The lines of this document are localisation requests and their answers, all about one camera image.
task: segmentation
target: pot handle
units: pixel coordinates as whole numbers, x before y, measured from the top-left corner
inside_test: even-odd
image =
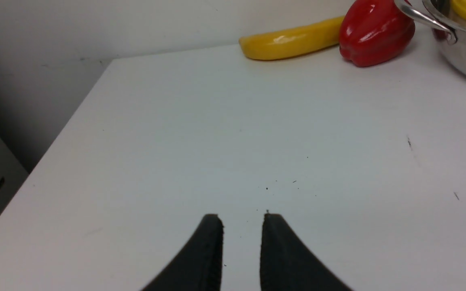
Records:
[[[425,24],[430,28],[445,31],[448,44],[455,44],[456,41],[458,41],[458,38],[456,37],[454,31],[447,25],[439,22],[432,15],[425,15],[424,13],[421,13],[420,11],[416,10],[411,5],[409,5],[405,0],[394,0],[394,2],[396,7],[398,7],[400,11],[402,11],[411,19],[418,21],[421,24]]]

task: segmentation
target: pot rim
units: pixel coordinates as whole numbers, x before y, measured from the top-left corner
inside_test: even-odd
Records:
[[[463,31],[466,32],[466,27],[458,24],[457,22],[454,22],[450,18],[446,17],[443,13],[438,11],[434,5],[432,5],[432,0],[422,0],[424,7],[433,15],[439,22],[442,22],[443,24],[446,24],[447,26],[450,26],[451,28],[454,28],[458,31]]]

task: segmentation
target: white tabletop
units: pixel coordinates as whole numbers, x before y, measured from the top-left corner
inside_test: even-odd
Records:
[[[355,291],[466,290],[466,78],[430,31],[365,69],[113,61],[0,217],[0,291],[139,290],[206,213],[222,290],[259,290],[266,210]]]

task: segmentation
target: white wall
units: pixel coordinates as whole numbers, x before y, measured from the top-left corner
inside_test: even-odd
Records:
[[[352,2],[0,0],[0,135],[32,169],[110,59],[235,44]]]

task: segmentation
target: bell pepper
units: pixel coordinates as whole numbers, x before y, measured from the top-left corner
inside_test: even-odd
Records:
[[[340,52],[358,67],[373,66],[400,55],[414,34],[415,22],[394,0],[356,0],[341,24]]]

